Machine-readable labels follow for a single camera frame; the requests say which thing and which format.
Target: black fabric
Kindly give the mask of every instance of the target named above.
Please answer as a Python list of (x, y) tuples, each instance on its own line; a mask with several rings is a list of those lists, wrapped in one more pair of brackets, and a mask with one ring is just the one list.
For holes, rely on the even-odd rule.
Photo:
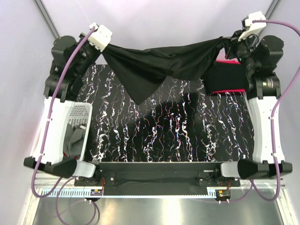
[(223, 48), (221, 38), (196, 44), (135, 50), (108, 45), (102, 52), (125, 90), (138, 105), (162, 84), (166, 76), (196, 80), (215, 62)]
[(203, 74), (207, 94), (223, 90), (247, 88), (245, 69), (241, 64), (216, 62)]

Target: black and white marble surface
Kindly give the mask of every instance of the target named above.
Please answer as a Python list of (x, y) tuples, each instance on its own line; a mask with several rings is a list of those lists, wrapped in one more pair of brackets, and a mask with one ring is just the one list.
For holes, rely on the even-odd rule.
[(93, 105), (86, 153), (102, 162), (252, 158), (254, 133), (241, 93), (206, 96), (199, 81), (166, 78), (136, 105), (108, 65), (91, 67), (77, 101)]

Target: white mounting bracket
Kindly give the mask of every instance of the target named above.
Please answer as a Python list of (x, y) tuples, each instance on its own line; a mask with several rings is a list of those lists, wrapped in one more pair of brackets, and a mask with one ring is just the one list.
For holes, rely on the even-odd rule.
[[(264, 96), (263, 99), (257, 97), (248, 100), (247, 108), (254, 129), (254, 151), (253, 162), (263, 163), (267, 161), (269, 164), (274, 163), (272, 155), (272, 138), (271, 138), (271, 121), (270, 116), (277, 99), (274, 96)], [(279, 132), (279, 107), (275, 111), (274, 132), (276, 140), (276, 157), (279, 163), (285, 161), (283, 155), (280, 132)], [(221, 164), (221, 173), (223, 177), (236, 177), (239, 178), (238, 162), (225, 162)]]
[(261, 11), (249, 14), (248, 17), (243, 20), (244, 32), (240, 35), (239, 41), (246, 39), (252, 34), (258, 35), (259, 32), (267, 26), (267, 23), (265, 22), (252, 23), (253, 20), (266, 20), (266, 17)]
[(98, 26), (95, 22), (90, 25), (90, 30), (95, 27), (95, 32), (89, 37), (91, 45), (101, 52), (106, 48), (112, 39), (113, 33), (104, 25)]

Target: white wall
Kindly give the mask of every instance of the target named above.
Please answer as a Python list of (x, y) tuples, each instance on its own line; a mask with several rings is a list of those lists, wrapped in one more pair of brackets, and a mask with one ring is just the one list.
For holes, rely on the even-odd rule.
[[(187, 45), (241, 29), (241, 20), (266, 12), (271, 0), (44, 0), (60, 35), (78, 37), (92, 22), (113, 35), (111, 43), (145, 49)], [(103, 58), (97, 63), (105, 63)]]
[[(300, 29), (299, 0), (284, 0), (280, 3), (273, 20), (281, 20), (291, 23)], [(281, 90), (286, 89), (288, 83), (296, 73), (300, 65), (300, 37), (291, 29), (270, 24), (263, 36), (275, 35), (285, 42), (284, 55), (277, 65), (276, 73), (280, 79)], [(291, 92), (280, 106), (279, 125), (281, 145), (285, 160), (292, 163), (293, 172), (284, 177), (289, 197), (292, 201), (295, 213), (300, 222), (300, 80), (298, 80)]]
[(0, 224), (16, 225), (32, 169), (23, 166), (43, 110), (53, 38), (32, 0), (0, 0)]

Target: metal floor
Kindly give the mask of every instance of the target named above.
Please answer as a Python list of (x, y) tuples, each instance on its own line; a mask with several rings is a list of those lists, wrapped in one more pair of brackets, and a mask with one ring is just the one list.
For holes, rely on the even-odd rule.
[[(263, 192), (272, 196), (270, 190)], [(232, 199), (243, 192), (232, 190)], [(78, 198), (60, 198), (63, 211)], [(255, 191), (247, 199), (230, 204), (205, 203), (195, 199), (100, 199), (99, 225), (281, 225), (276, 202), (266, 202)], [(93, 207), (81, 202), (62, 215), (71, 225), (86, 224), (93, 215)], [(34, 225), (60, 225), (55, 216), (55, 198), (40, 199)]]

